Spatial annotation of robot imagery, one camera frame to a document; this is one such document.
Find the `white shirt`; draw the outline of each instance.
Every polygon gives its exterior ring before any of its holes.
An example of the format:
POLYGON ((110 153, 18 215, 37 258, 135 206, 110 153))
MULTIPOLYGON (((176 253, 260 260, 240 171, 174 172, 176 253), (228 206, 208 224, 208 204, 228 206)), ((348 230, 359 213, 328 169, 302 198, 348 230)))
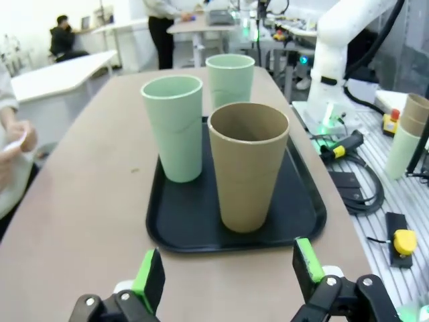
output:
MULTIPOLYGON (((5 107, 18 108, 13 94, 11 77, 6 66, 0 62, 0 110, 5 107)), ((6 132, 0 125, 0 150, 7 145, 6 132)), ((33 164, 32 154, 22 154, 13 161, 13 178, 10 184, 0 192, 0 220, 21 200, 33 164)))
POLYGON ((143 0, 143 2, 149 17, 168 19, 180 17, 180 10, 173 6, 171 0, 143 0))

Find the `yellow knob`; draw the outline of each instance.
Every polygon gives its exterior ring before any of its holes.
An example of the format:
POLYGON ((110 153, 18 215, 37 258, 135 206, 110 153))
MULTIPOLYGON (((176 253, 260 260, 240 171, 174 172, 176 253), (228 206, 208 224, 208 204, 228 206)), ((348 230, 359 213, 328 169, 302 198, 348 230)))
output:
POLYGON ((393 245, 398 253, 409 256, 417 248, 416 233, 412 230, 399 229, 393 236, 393 245))

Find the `seated person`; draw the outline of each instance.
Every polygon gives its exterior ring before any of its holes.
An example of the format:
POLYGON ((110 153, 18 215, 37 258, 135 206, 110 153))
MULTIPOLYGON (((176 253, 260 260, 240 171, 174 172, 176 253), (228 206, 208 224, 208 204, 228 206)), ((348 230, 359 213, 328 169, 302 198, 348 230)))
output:
POLYGON ((73 50, 74 33, 68 24, 68 17, 61 15, 56 21, 58 25, 50 30, 52 34, 50 51, 55 55, 56 62, 88 55, 84 50, 73 50))
POLYGON ((36 131, 29 121, 16 120, 17 108, 10 75, 0 62, 0 244, 19 202, 38 172, 32 158, 23 154, 36 147, 36 131), (21 146, 4 151, 8 143, 19 140, 25 132, 27 135, 21 146))

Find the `brown cup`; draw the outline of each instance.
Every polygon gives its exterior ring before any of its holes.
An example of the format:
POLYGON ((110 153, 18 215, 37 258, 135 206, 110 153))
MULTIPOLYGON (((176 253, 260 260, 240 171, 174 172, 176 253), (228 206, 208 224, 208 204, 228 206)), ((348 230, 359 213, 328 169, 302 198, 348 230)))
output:
POLYGON ((413 136, 422 136, 425 124, 426 123, 416 121, 412 117, 408 117, 405 115, 402 115, 400 117, 400 125, 402 126, 402 128, 413 136))
POLYGON ((429 101, 417 94, 408 94, 402 116, 410 117, 420 123, 426 123, 429 116, 429 101))
POLYGON ((208 119, 222 222, 249 233, 265 222, 289 136, 281 111, 233 103, 208 119))

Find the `green cup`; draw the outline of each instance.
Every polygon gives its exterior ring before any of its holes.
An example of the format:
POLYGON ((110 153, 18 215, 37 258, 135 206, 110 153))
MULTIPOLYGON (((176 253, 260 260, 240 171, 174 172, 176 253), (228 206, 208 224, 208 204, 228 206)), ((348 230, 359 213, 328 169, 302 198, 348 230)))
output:
POLYGON ((255 60, 238 54, 206 59, 213 110, 226 104, 250 102, 255 60))
POLYGON ((165 76, 145 84, 141 94, 167 178, 194 180, 202 170, 202 81, 165 76))

